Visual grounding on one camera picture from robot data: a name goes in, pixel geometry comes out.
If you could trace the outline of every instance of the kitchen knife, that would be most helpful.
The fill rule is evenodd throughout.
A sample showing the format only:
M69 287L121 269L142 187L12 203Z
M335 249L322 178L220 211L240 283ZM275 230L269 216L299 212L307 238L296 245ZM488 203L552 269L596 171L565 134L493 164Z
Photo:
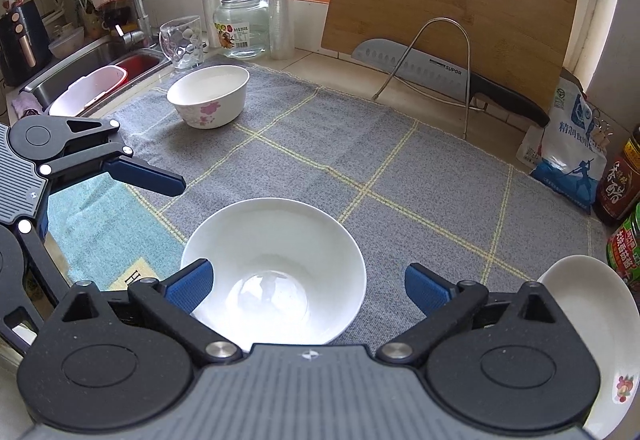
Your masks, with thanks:
M405 51L406 45L376 38L360 43L351 57L390 74ZM396 75L465 102L466 69L444 59L412 48ZM508 112L526 117L540 127L545 127L549 122L545 110L531 99L471 72L471 99L476 94L483 94Z

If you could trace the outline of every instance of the glass jar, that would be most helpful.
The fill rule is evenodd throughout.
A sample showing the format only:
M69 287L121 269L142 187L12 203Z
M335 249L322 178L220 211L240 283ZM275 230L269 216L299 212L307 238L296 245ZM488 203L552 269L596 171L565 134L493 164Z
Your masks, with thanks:
M249 59L269 47L269 9L265 0L220 0L213 16L222 52Z

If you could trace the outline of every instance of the purple cloth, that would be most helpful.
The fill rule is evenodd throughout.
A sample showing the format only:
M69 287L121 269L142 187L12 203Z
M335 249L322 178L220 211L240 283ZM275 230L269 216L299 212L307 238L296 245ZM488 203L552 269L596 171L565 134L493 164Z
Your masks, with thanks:
M14 106L18 119L22 119L27 115L38 115L43 112L41 104L38 103L38 100L33 94L28 92L21 92L11 104Z

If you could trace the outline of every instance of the blue gripper pad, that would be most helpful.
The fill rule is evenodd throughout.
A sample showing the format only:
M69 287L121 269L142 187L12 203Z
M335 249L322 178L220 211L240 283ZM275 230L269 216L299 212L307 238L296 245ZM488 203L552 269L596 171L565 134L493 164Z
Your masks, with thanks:
M162 283L167 285L164 298L190 314L213 289L213 267L198 260Z
M415 306L429 316L451 301L456 294L456 286L420 263L412 263L404 272L404 291Z

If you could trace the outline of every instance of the jar label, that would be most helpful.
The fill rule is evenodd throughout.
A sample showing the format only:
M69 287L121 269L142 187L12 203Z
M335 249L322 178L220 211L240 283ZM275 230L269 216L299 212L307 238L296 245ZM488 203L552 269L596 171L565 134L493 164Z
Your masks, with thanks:
M631 224L631 216L607 242L607 260L633 292L640 291L640 247Z
M618 156L598 184L598 200L614 219L620 218L640 191L640 175Z
M237 24L215 24L218 30L218 39L222 48L248 48L249 47L249 22Z

